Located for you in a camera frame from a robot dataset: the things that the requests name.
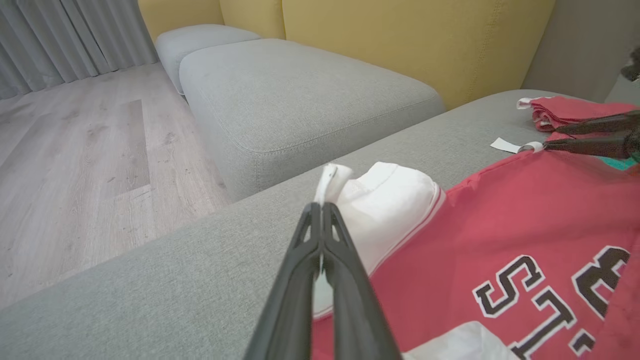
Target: wall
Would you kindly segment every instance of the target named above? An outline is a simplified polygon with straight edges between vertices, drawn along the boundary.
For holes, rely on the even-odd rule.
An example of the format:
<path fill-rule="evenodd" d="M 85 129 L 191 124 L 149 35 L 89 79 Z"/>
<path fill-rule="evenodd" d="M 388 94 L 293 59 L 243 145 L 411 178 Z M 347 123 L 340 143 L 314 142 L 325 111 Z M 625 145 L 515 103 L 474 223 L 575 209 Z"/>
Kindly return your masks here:
<path fill-rule="evenodd" d="M 522 88 L 602 102 L 640 44 L 640 0 L 556 0 Z"/>

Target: sofa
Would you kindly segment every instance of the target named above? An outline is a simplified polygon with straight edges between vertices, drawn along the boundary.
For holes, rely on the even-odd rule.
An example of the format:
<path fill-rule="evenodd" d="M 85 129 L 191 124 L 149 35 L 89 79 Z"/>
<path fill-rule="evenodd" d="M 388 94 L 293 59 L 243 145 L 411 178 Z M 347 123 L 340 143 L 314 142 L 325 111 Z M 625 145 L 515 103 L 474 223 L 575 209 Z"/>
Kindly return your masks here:
<path fill-rule="evenodd" d="M 518 90 L 552 6 L 547 0 L 140 0 L 156 44 L 161 34 L 202 24 L 247 32 L 249 38 L 185 54 L 177 79 L 202 136 L 213 152 L 226 154 L 214 158 L 227 168 L 227 187 L 234 186 L 230 180 L 251 181 L 236 187 L 231 206 L 0 310 L 0 354 L 241 358 L 298 217 L 313 199 L 322 162 L 347 165 L 358 176 L 376 161 L 398 163 L 448 189 L 509 155 L 490 147 L 496 137 L 544 139 L 516 102 L 557 95 Z M 304 85 L 305 76 L 323 84 L 340 71 L 344 76 L 323 85 L 327 91 Z M 299 91 L 265 94 L 283 79 Z M 345 86 L 349 91 L 340 93 Z M 316 106 L 305 94 L 340 108 Z M 276 122 L 273 112 L 251 117 L 252 126 L 243 122 L 256 115 L 248 104 L 283 108 L 273 101 L 304 104 L 295 109 L 298 123 L 290 118 L 288 126 L 306 128 L 292 130 L 289 143 L 277 136 L 286 126 L 265 122 Z M 352 131 L 358 119 L 365 130 Z M 283 143 L 299 150 L 305 136 L 322 144 L 313 148 L 322 155 L 309 155 L 317 156 L 309 163 L 255 155 L 284 150 L 269 148 Z M 243 164 L 240 173 L 231 170 L 234 161 Z M 269 177 L 249 166 L 270 169 L 271 180 L 254 182 Z"/>

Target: yellow cushion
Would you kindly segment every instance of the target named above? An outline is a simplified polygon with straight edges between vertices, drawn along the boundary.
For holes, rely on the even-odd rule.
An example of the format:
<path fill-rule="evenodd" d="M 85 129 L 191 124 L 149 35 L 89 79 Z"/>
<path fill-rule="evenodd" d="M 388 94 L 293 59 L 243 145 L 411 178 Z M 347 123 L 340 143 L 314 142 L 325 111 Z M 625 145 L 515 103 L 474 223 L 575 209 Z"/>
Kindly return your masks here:
<path fill-rule="evenodd" d="M 554 0 L 282 0 L 288 40 L 421 80 L 449 109 L 520 88 L 553 5 Z"/>
<path fill-rule="evenodd" d="M 252 31 L 263 38 L 284 39 L 280 0 L 220 0 L 225 25 Z"/>
<path fill-rule="evenodd" d="M 218 0 L 138 0 L 138 6 L 156 42 L 169 30 L 199 24 L 224 24 Z"/>

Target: curtain fold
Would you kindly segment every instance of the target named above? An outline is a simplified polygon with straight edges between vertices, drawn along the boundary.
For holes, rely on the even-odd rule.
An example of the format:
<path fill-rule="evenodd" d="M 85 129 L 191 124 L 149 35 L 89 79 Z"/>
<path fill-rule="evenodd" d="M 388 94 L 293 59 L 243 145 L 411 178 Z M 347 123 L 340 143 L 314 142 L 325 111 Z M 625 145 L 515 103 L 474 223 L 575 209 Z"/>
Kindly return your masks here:
<path fill-rule="evenodd" d="M 156 61 L 137 0 L 0 0 L 0 99 Z"/>

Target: wooden floor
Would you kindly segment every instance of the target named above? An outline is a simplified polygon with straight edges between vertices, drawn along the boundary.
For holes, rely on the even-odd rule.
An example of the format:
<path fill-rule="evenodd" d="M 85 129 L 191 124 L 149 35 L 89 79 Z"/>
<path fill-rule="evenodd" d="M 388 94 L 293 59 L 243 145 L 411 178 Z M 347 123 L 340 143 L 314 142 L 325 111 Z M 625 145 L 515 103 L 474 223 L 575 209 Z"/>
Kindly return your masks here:
<path fill-rule="evenodd" d="M 0 308 L 230 203 L 160 64 L 0 101 Z"/>

